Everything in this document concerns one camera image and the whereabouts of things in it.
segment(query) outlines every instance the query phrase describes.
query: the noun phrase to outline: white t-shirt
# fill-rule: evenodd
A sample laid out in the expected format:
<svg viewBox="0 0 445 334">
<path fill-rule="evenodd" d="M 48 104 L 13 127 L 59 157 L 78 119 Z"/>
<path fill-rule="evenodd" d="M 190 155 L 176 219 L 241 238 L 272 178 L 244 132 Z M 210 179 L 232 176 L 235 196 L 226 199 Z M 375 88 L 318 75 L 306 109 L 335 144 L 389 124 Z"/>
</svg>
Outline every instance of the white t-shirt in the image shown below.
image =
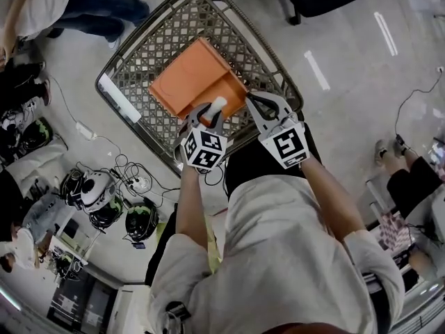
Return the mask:
<svg viewBox="0 0 445 334">
<path fill-rule="evenodd" d="M 349 234 L 342 246 L 318 213 L 307 180 L 269 175 L 240 185 L 230 198 L 224 260 L 215 274 L 203 247 L 183 234 L 169 240 L 149 303 L 156 332 L 162 333 L 167 304 L 181 301 L 194 334 L 263 333 L 320 322 L 375 334 L 361 275 L 368 272 L 381 280 L 394 323 L 405 288 L 391 256 L 365 230 Z"/>
<path fill-rule="evenodd" d="M 24 269 L 35 268 L 34 239 L 26 228 L 17 231 L 17 238 L 8 244 L 8 250 L 14 254 L 15 263 Z"/>
<path fill-rule="evenodd" d="M 19 20 L 15 25 L 18 36 L 26 37 L 39 33 L 60 19 L 69 0 L 26 0 Z M 0 0 L 0 27 L 3 28 L 6 15 L 13 0 Z"/>
</svg>

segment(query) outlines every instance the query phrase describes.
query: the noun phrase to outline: orange tray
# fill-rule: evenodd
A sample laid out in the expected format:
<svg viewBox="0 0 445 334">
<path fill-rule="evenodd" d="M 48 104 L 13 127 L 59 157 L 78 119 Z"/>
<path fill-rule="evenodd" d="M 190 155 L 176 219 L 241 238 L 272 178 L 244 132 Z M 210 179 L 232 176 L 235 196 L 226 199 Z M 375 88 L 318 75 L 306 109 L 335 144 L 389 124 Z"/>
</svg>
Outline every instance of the orange tray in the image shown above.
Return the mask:
<svg viewBox="0 0 445 334">
<path fill-rule="evenodd" d="M 149 87 L 149 92 L 171 112 L 184 119 L 195 107 L 221 96 L 228 118 L 244 104 L 247 88 L 204 38 L 198 38 Z"/>
</svg>

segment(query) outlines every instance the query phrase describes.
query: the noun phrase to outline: wire mesh basket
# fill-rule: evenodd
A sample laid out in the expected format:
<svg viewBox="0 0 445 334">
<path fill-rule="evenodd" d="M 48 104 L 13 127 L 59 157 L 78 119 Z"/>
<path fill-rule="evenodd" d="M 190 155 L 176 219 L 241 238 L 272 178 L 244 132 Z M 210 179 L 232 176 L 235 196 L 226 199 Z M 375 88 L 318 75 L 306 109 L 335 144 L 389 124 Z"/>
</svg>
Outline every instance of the wire mesh basket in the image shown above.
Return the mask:
<svg viewBox="0 0 445 334">
<path fill-rule="evenodd" d="M 96 81 L 98 93 L 173 171 L 180 168 L 172 145 L 182 120 L 172 116 L 149 93 L 151 83 L 198 38 L 206 38 L 227 61 L 248 90 L 282 95 L 294 111 L 302 108 L 295 84 L 272 49 L 230 0 L 165 0 L 122 44 Z M 132 122 L 100 79 L 106 74 L 135 108 Z M 247 108 L 226 119 L 226 156 L 258 134 Z"/>
</svg>

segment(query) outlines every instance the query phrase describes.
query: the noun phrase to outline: chair wheel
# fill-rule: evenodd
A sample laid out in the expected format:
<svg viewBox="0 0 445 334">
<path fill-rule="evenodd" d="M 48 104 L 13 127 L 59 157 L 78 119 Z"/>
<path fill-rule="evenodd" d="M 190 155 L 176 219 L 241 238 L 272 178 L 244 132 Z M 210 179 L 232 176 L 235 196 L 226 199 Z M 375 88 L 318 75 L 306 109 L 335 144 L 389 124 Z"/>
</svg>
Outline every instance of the chair wheel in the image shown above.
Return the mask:
<svg viewBox="0 0 445 334">
<path fill-rule="evenodd" d="M 301 23 L 300 18 L 298 16 L 292 16 L 287 21 L 292 26 L 297 26 L 297 25 L 299 25 Z"/>
</svg>

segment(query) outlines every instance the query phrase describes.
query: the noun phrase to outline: tiled floor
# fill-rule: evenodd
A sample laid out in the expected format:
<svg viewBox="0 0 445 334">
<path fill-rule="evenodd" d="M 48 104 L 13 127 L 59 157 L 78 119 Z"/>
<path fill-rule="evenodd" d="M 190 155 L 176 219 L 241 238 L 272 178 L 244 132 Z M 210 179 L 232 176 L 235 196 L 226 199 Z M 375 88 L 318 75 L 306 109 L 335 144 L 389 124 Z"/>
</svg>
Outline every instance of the tiled floor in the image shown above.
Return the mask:
<svg viewBox="0 0 445 334">
<path fill-rule="evenodd" d="M 155 7 L 162 0 L 146 0 Z M 358 0 L 326 15 L 304 19 L 300 26 L 284 21 L 278 0 L 234 0 L 261 31 L 293 77 L 305 100 L 303 109 L 327 168 L 357 199 L 369 221 L 365 181 L 377 174 L 373 146 L 394 137 L 398 105 L 415 88 L 428 89 L 445 65 L 443 0 Z M 392 56 L 375 18 L 380 13 L 394 39 Z M 40 43 L 48 71 L 57 78 L 74 116 L 97 134 L 117 143 L 130 160 L 144 163 L 166 186 L 179 180 L 122 124 L 96 93 L 94 82 L 111 57 L 106 41 L 76 31 Z M 324 90 L 305 57 L 310 51 L 325 77 Z M 429 95 L 415 95 L 404 107 L 399 132 L 422 151 L 444 121 L 445 81 Z M 105 140 L 79 136 L 53 83 L 53 102 L 45 111 L 70 151 L 67 162 L 110 167 L 117 150 Z M 227 206 L 221 188 L 205 189 L 208 214 Z M 164 215 L 172 205 L 162 208 Z M 154 240 L 134 250 L 121 238 L 124 219 L 97 240 L 91 261 L 114 276 L 142 280 Z"/>
</svg>

